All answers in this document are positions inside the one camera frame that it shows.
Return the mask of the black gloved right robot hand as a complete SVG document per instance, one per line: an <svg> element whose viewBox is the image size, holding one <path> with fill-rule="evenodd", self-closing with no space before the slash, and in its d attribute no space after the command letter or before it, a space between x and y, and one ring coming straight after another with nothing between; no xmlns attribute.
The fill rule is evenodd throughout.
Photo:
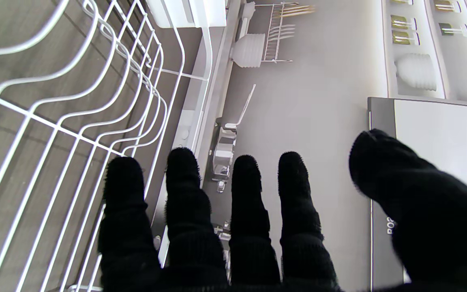
<svg viewBox="0 0 467 292"><path fill-rule="evenodd" d="M378 129L358 135L349 172L356 188L395 222L392 244L410 283L383 290L467 292L467 185ZM170 264L163 268L139 163L116 157L108 164L98 239L104 292L341 291L298 153L285 152L278 162L282 269L271 246L254 157L242 155L233 167L230 277L189 148L168 155L166 189Z"/></svg>

